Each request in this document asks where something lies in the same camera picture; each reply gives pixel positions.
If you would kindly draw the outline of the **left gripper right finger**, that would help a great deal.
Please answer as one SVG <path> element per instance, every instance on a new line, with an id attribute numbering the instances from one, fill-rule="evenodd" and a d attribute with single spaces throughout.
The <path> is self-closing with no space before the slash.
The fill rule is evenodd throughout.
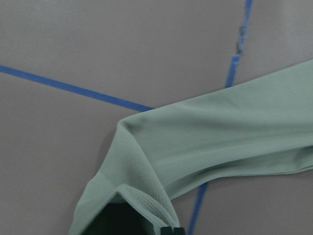
<path id="1" fill-rule="evenodd" d="M 182 227 L 174 228 L 174 235 L 186 235 L 185 229 Z"/>

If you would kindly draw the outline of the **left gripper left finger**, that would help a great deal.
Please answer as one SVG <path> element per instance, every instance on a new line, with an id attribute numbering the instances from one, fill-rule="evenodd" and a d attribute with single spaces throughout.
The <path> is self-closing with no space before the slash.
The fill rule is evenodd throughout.
<path id="1" fill-rule="evenodd" d="M 173 235 L 173 228 L 172 227 L 161 227 L 160 228 L 161 235 Z"/>

